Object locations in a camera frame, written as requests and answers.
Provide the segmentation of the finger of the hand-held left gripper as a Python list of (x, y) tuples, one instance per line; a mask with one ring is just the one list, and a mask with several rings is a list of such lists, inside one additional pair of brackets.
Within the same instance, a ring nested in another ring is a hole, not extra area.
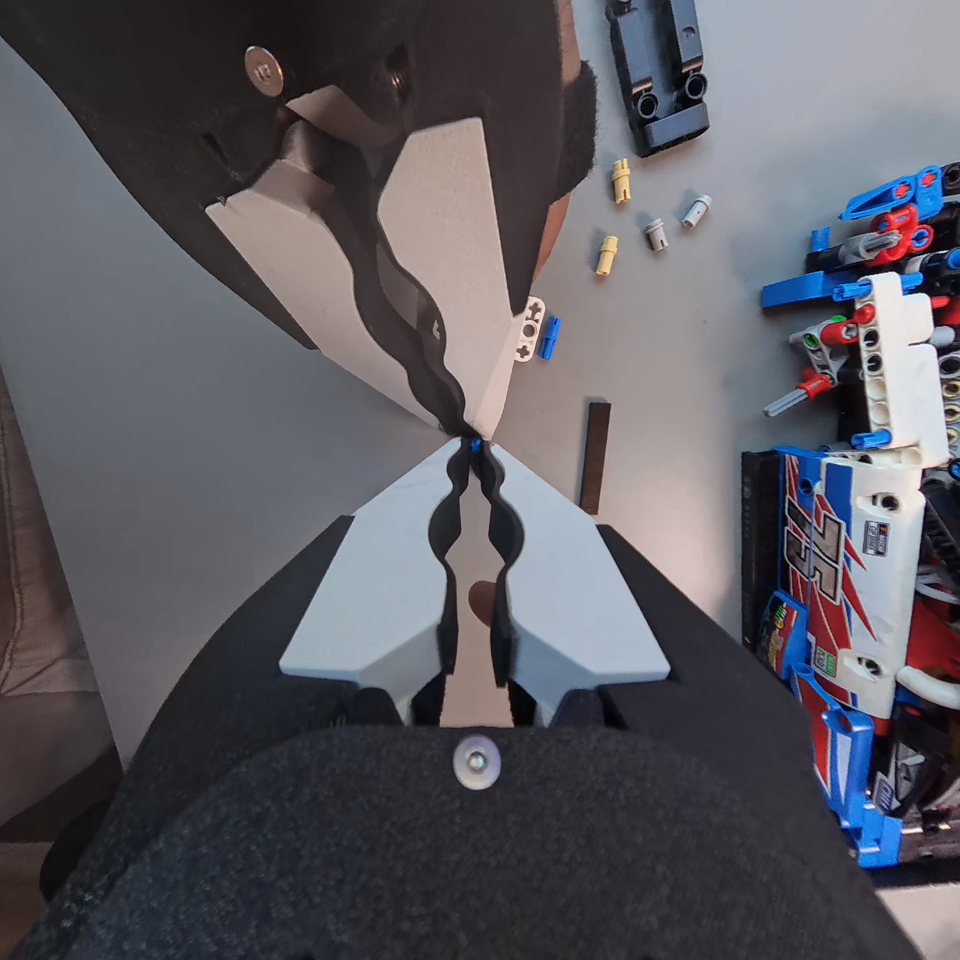
[(321, 354), (387, 399), (451, 436), (467, 436), (456, 421), (443, 424), (441, 402), (418, 399), (413, 363), (403, 364), (377, 343), (356, 303), (354, 268), (323, 220), (333, 187), (294, 161), (275, 161), (256, 182), (206, 216)]
[(490, 441), (520, 342), (480, 118), (408, 136), (378, 201), (399, 266), (438, 306), (443, 365), (462, 389), (463, 419)]

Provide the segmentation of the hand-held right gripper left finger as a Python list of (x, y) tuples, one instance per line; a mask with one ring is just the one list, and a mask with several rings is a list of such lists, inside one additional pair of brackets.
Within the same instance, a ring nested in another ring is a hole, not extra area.
[(403, 722), (438, 713), (425, 690), (455, 666), (447, 554), (465, 487), (466, 440), (455, 438), (354, 511), (279, 659), (283, 674), (383, 690)]

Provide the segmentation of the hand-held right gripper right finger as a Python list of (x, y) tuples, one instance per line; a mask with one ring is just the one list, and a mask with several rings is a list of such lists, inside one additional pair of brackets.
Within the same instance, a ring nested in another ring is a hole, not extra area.
[(547, 727), (572, 692), (665, 680), (668, 659), (596, 522), (496, 443), (480, 444), (480, 482), (502, 561), (491, 661), (521, 713)]

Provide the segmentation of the person's left hand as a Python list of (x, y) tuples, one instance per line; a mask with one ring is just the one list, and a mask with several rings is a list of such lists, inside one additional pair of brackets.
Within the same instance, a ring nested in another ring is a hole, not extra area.
[(543, 234), (539, 243), (538, 254), (533, 272), (533, 282), (536, 281), (547, 261), (551, 257), (567, 214), (570, 208), (570, 199), (572, 192), (567, 192), (554, 202), (552, 202), (547, 211), (547, 217), (544, 224)]

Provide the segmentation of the dark flat long tile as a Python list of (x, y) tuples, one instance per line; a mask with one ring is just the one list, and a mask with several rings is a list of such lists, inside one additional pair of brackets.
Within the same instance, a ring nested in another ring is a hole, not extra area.
[(599, 516), (613, 407), (610, 402), (595, 399), (587, 405), (578, 505), (587, 515), (596, 518)]

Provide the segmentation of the toy brick race car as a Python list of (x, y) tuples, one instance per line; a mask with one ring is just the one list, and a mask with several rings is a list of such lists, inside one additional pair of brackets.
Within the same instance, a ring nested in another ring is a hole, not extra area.
[(858, 864), (958, 879), (958, 162), (850, 198), (763, 287), (833, 442), (741, 456), (743, 642), (802, 705), (814, 776)]

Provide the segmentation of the white curved frame brick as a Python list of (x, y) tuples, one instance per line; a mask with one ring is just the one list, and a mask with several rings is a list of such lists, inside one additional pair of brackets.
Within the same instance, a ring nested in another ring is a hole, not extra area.
[(536, 355), (545, 319), (545, 302), (537, 296), (529, 295), (526, 309), (519, 318), (519, 336), (514, 352), (516, 363), (529, 362)]

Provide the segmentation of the black rectangular frame brick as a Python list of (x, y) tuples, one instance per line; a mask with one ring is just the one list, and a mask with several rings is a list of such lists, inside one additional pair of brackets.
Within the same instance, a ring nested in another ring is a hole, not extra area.
[(610, 1), (606, 20), (619, 90), (641, 159), (702, 136), (709, 87), (693, 1)]

